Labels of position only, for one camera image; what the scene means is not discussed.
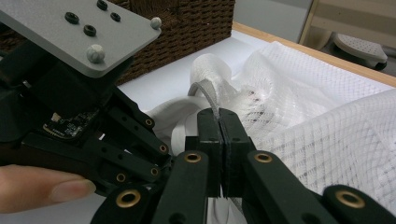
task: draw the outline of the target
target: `hand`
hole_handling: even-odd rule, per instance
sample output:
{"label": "hand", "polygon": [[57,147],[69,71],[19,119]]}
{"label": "hand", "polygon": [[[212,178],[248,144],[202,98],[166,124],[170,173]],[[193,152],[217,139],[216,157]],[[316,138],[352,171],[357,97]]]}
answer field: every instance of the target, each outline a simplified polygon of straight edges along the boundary
{"label": "hand", "polygon": [[32,166],[0,166],[0,213],[72,201],[95,189],[80,175]]}

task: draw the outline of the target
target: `fingernail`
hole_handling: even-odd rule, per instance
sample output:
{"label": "fingernail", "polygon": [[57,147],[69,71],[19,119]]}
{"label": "fingernail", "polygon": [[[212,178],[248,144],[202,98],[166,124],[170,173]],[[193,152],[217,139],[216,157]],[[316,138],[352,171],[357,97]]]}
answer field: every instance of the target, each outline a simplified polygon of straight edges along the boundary
{"label": "fingernail", "polygon": [[53,188],[49,196],[55,203],[64,203],[94,193],[96,186],[88,179],[63,182]]}

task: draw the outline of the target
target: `gray metal plate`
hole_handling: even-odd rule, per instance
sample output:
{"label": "gray metal plate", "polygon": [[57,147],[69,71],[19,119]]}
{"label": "gray metal plate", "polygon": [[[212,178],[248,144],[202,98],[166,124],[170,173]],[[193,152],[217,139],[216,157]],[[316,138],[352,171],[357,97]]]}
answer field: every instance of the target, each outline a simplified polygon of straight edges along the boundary
{"label": "gray metal plate", "polygon": [[[106,1],[101,10],[96,0],[1,0],[0,22],[26,36],[38,46],[88,77],[102,77],[133,56],[161,33],[150,21]],[[64,15],[73,12],[79,24],[71,24]],[[120,15],[113,21],[112,12]],[[96,29],[96,36],[84,34],[84,26]],[[102,63],[91,63],[86,55],[91,45],[103,47]]]}

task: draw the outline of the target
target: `mesh laundry bag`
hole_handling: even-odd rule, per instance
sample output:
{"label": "mesh laundry bag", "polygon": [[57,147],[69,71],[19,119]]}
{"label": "mesh laundry bag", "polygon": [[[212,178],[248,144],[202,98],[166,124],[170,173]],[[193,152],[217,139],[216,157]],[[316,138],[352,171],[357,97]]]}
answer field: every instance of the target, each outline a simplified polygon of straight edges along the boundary
{"label": "mesh laundry bag", "polygon": [[[256,148],[275,153],[307,188],[321,194],[329,185],[349,185],[396,213],[396,91],[391,87],[272,43],[254,52],[234,78],[216,56],[199,57],[189,95],[206,98],[214,111],[223,107],[238,114]],[[177,153],[184,145],[174,142],[181,139],[172,138]]]}

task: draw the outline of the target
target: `brown woven basket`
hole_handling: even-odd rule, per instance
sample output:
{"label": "brown woven basket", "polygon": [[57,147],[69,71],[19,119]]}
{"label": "brown woven basket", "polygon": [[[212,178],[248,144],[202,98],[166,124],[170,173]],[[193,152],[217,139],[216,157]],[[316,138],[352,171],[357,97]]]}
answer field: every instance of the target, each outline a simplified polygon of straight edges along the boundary
{"label": "brown woven basket", "polygon": [[[235,0],[109,0],[149,20],[160,17],[161,35],[138,51],[134,64],[120,78],[122,84],[204,49],[231,35]],[[9,51],[23,37],[13,31],[0,34],[1,50]]]}

